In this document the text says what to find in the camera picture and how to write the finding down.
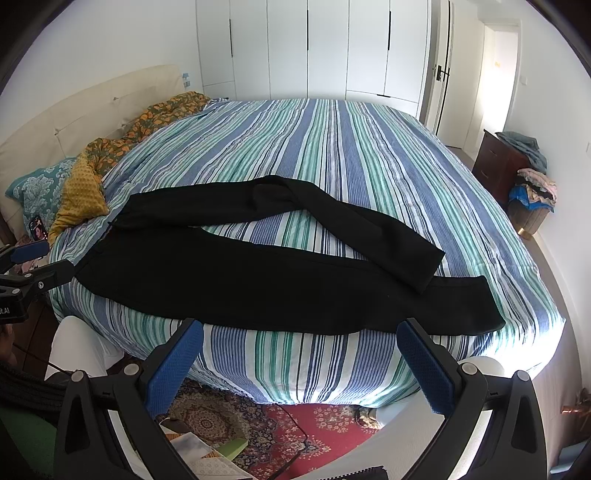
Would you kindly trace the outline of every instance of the smartphone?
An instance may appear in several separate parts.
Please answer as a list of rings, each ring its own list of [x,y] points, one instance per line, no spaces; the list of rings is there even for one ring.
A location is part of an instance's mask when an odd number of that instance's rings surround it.
[[[47,230],[45,225],[43,225],[43,220],[39,215],[33,217],[29,222],[29,231],[31,232],[31,237],[35,242],[39,240],[47,240]]]

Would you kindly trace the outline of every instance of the blue and green striped bedding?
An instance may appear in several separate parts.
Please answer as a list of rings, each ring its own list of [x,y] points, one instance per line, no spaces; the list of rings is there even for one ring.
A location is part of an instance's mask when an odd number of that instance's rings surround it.
[[[127,154],[104,181],[109,215],[61,234],[51,260],[78,261],[133,193],[269,174],[312,181],[339,200],[405,222],[446,252],[438,275],[486,276],[506,326],[478,337],[434,338],[457,359],[488,355],[510,372],[521,368],[533,375],[550,360],[564,320],[504,212],[437,138],[414,118],[386,106],[214,100]],[[360,257],[306,211],[207,230],[259,244]],[[155,271],[154,279],[174,281],[181,268]],[[178,325],[95,296],[75,279],[53,290],[51,299],[58,317],[79,316],[140,358]],[[265,301],[265,292],[253,300]],[[367,330],[319,336],[206,325],[203,354],[190,376],[259,403],[378,407],[417,389],[395,335]]]

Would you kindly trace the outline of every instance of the upholstered headboard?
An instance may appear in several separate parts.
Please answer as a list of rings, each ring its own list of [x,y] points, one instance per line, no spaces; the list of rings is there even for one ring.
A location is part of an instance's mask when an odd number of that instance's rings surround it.
[[[176,65],[149,67],[75,93],[14,132],[0,145],[2,242],[25,234],[20,204],[4,195],[13,180],[77,156],[97,137],[122,137],[146,107],[182,92]]]

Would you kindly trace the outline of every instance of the white door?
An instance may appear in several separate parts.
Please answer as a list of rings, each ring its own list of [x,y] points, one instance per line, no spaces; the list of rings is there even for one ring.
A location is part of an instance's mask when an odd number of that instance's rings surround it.
[[[345,98],[348,37],[349,0],[310,0],[309,98]]]
[[[269,99],[267,0],[230,0],[230,20],[236,98]]]
[[[392,15],[384,94],[419,103],[426,67],[428,0],[390,0]]]
[[[449,54],[451,53],[453,22],[451,22],[451,3],[449,0],[440,0],[440,19],[437,28],[439,35],[437,39],[437,55],[435,65],[427,72],[427,75],[433,76],[433,91],[427,113],[426,127],[434,134],[437,134],[437,127],[441,118],[443,109],[443,95],[447,85],[447,73],[449,71]]]
[[[350,0],[349,8],[347,90],[383,94],[390,40],[390,1]]]
[[[271,98],[306,98],[308,32],[306,0],[267,0]]]
[[[233,82],[228,0],[197,0],[197,37],[203,86]]]
[[[203,93],[209,98],[227,98],[236,100],[236,89],[234,82],[214,83],[203,87]]]
[[[448,147],[464,148],[478,94],[485,29],[473,11],[452,3],[452,12],[449,79],[437,136]]]

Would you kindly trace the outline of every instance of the white wall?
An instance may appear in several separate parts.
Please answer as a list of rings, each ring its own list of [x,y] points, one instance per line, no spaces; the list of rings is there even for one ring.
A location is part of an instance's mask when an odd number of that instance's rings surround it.
[[[27,51],[0,96],[0,143],[54,103],[174,63],[202,91],[195,0],[76,0]]]
[[[591,79],[561,34],[525,0],[482,4],[479,17],[521,21],[518,82],[505,128],[536,137],[558,184],[556,212],[540,228],[569,307],[583,384],[591,384]]]

